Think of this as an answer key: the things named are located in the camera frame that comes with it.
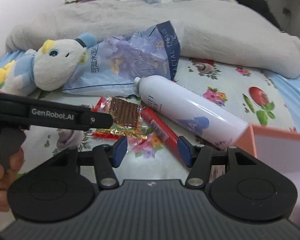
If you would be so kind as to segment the person left hand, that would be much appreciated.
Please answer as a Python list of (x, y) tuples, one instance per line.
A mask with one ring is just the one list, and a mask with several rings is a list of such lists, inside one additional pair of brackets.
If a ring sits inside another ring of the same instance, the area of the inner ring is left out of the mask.
[(0, 212), (8, 212), (10, 210), (7, 200), (7, 190), (17, 179), (17, 174), (21, 170), (24, 163), (24, 152), (20, 147), (19, 151), (10, 156), (10, 168), (4, 171), (0, 165)]

